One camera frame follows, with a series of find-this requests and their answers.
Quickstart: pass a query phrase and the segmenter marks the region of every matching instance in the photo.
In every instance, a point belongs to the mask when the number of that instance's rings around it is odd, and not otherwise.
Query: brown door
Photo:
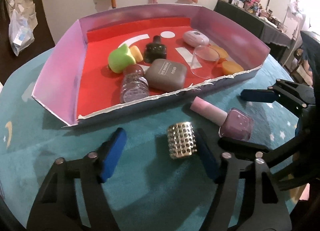
[[[44,15],[42,0],[33,0],[36,5],[38,25],[33,31],[35,41],[16,56],[9,42],[10,18],[5,0],[0,4],[0,82],[4,84],[8,77],[20,66],[55,46],[47,20]]]

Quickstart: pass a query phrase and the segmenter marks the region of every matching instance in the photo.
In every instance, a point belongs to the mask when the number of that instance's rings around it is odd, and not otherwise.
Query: green makeup sponge
[[[121,47],[113,50],[108,57],[110,69],[117,74],[121,74],[127,66],[135,63],[136,60],[132,56],[127,44],[123,44]]]

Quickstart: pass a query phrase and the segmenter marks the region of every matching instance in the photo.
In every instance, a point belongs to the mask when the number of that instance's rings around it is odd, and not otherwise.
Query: round table
[[[198,156],[172,160],[166,128],[173,123],[192,121],[217,145],[218,126],[186,109],[193,98],[168,103],[151,111],[114,121],[73,129],[31,98],[43,64],[52,50],[32,59],[15,71],[0,94],[0,181],[4,201],[15,217],[26,226],[38,189],[58,157],[82,158],[106,141],[118,127],[126,130],[128,140],[114,175],[103,190],[121,230],[199,230],[211,205],[216,185],[210,180]],[[250,142],[276,148],[292,137],[297,117],[278,103],[251,103],[239,99],[242,89],[266,89],[276,78],[291,80],[284,69],[268,56],[257,75],[219,92],[199,95],[228,111],[238,108],[254,120]],[[230,226],[236,224],[244,183],[238,189]],[[76,181],[80,215],[90,226]],[[288,210],[295,204],[294,192],[282,192]]]

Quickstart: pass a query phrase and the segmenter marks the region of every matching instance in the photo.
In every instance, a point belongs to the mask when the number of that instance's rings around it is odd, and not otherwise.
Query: black nail polish bottle
[[[161,37],[154,36],[153,42],[146,45],[143,60],[151,64],[156,59],[167,59],[167,47],[161,44]]]

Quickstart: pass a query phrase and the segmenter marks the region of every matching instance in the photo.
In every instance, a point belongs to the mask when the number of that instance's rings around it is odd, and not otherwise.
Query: metal screw
[[[60,158],[57,158],[57,159],[55,160],[55,163],[59,165],[59,164],[64,163],[64,161],[65,161],[64,158],[60,157]]]
[[[262,158],[262,156],[263,156],[263,153],[262,153],[262,152],[258,151],[258,152],[256,153],[256,158]]]
[[[256,158],[256,162],[258,164],[263,164],[264,163],[264,160],[262,158]]]
[[[232,156],[231,156],[230,153],[224,152],[224,153],[222,153],[222,157],[223,157],[223,158],[226,158],[226,159],[229,159],[229,158],[231,158]]]
[[[96,153],[95,151],[92,151],[88,154],[89,158],[97,158],[98,157],[98,153]]]

